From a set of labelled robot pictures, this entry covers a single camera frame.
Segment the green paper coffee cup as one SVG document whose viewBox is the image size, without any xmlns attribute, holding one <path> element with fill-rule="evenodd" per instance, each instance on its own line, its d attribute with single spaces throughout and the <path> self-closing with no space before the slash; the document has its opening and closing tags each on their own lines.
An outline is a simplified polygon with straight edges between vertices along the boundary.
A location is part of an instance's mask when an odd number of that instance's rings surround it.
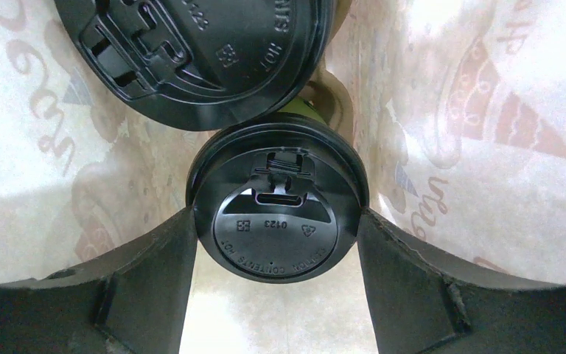
<svg viewBox="0 0 566 354">
<path fill-rule="evenodd" d="M 302 97 L 293 98 L 288 104 L 280 108 L 278 112 L 298 114 L 304 117 L 309 117 L 310 119 L 314 119 L 315 121 L 323 124 L 326 123 L 315 107 Z"/>
</svg>

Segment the black plastic cup lid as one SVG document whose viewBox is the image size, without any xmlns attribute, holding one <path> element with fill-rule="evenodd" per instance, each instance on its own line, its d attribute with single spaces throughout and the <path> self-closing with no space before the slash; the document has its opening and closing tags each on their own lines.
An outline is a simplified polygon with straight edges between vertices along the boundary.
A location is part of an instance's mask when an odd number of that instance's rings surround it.
<svg viewBox="0 0 566 354">
<path fill-rule="evenodd" d="M 198 239 L 230 272 L 288 284 L 337 265 L 369 204 L 366 169 L 326 124 L 275 113 L 218 131 L 189 171 Z"/>
</svg>

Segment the brown paper takeout bag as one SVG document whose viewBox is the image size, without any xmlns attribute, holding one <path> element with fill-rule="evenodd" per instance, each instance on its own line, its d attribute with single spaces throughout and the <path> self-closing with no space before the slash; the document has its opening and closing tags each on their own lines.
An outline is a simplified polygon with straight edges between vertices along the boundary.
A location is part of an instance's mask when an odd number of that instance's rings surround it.
<svg viewBox="0 0 566 354">
<path fill-rule="evenodd" d="M 483 266 L 566 281 L 566 1 L 354 1 L 332 126 L 399 226 Z M 177 212 L 208 139 L 112 98 L 50 1 L 0 1 L 0 282 L 46 276 Z"/>
</svg>

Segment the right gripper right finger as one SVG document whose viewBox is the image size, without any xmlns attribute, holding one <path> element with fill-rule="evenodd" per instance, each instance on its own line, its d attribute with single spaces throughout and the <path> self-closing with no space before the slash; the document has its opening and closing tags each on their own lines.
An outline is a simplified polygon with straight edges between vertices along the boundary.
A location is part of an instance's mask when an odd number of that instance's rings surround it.
<svg viewBox="0 0 566 354">
<path fill-rule="evenodd" d="M 370 209 L 357 236 L 380 353 L 566 353 L 566 285 L 475 265 Z"/>
</svg>

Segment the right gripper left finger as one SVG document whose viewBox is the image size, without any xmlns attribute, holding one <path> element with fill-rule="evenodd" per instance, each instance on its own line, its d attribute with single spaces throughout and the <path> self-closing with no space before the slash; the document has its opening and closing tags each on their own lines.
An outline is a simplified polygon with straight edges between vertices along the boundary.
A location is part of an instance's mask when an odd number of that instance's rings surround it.
<svg viewBox="0 0 566 354">
<path fill-rule="evenodd" d="M 187 207 L 85 263 L 0 284 L 0 353 L 177 353 L 197 241 Z"/>
</svg>

